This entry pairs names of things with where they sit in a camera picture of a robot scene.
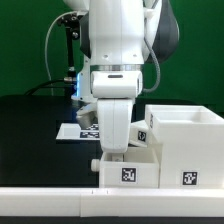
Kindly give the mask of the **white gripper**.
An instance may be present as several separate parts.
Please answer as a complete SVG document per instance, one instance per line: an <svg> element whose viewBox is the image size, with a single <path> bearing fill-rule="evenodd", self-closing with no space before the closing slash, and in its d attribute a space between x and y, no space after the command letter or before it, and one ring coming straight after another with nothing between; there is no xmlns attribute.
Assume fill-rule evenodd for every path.
<svg viewBox="0 0 224 224"><path fill-rule="evenodd" d="M93 71L91 76L92 93L97 99L101 148L112 153L112 162L123 162L133 105L142 91L142 72Z"/></svg>

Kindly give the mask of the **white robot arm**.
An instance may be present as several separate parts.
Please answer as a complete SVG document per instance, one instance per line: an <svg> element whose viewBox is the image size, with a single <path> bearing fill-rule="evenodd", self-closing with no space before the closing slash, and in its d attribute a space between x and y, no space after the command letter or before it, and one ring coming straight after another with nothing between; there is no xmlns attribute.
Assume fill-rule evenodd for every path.
<svg viewBox="0 0 224 224"><path fill-rule="evenodd" d="M142 66L167 60L178 45L170 0L63 1L81 16L89 107L98 119L101 149L114 161L122 160L135 99L158 88L143 86Z"/></svg>

